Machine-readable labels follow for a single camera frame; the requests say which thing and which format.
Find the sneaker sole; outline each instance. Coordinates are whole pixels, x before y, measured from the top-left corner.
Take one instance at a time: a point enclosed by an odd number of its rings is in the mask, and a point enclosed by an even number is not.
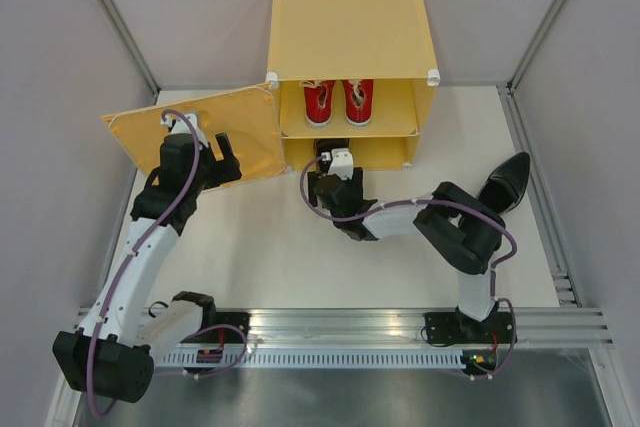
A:
[[[319,129],[320,127],[324,127],[325,125],[327,125],[329,123],[329,121],[331,120],[331,117],[329,117],[327,120],[325,120],[324,122],[314,122],[313,120],[311,120],[309,118],[308,115],[305,115],[306,119],[307,119],[307,124],[309,124],[310,127],[314,128],[314,129]]]
[[[347,116],[347,122],[349,122],[349,125],[351,125],[351,127],[356,127],[356,128],[365,127],[369,122],[371,122],[371,117],[369,117],[364,122],[355,122],[351,120],[349,116]]]

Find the yellow shoe cabinet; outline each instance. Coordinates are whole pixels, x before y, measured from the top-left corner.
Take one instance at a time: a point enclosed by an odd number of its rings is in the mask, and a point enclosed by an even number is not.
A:
[[[167,107],[197,112],[210,140],[227,132],[243,181],[301,170],[326,138],[350,139],[367,170],[400,169],[411,165],[440,81],[423,0],[273,0],[267,71],[265,84],[103,120],[147,174]],[[346,120],[343,79],[374,79],[364,127]],[[306,121],[305,80],[337,81],[324,127]]]

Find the white cable clip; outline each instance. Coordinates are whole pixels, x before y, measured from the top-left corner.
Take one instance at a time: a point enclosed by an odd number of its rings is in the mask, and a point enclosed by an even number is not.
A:
[[[125,244],[124,255],[130,255],[131,257],[135,257],[138,254],[133,251],[133,246],[131,244]]]

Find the black dress shoe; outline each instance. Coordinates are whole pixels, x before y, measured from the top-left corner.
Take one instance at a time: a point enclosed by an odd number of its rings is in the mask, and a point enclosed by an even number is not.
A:
[[[514,155],[491,172],[476,198],[498,215],[513,210],[527,191],[530,170],[529,154]]]

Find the black bracket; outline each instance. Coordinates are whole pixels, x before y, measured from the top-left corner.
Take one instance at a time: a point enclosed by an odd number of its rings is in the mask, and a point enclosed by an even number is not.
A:
[[[511,314],[498,312],[497,306],[484,322],[470,319],[457,309],[454,312],[428,312],[424,314],[423,339],[435,347],[492,345],[495,334],[498,343],[509,344],[514,335],[511,321]]]
[[[249,335],[249,323],[251,322],[251,314],[242,311],[228,311],[220,312],[216,314],[216,320],[212,325],[229,324],[234,327],[238,327],[245,335]],[[220,340],[220,332],[218,330],[212,330],[198,337],[191,337],[185,340],[185,344],[217,344]],[[224,343],[226,344],[243,344],[244,342],[240,338],[240,334],[232,331],[225,330]]]

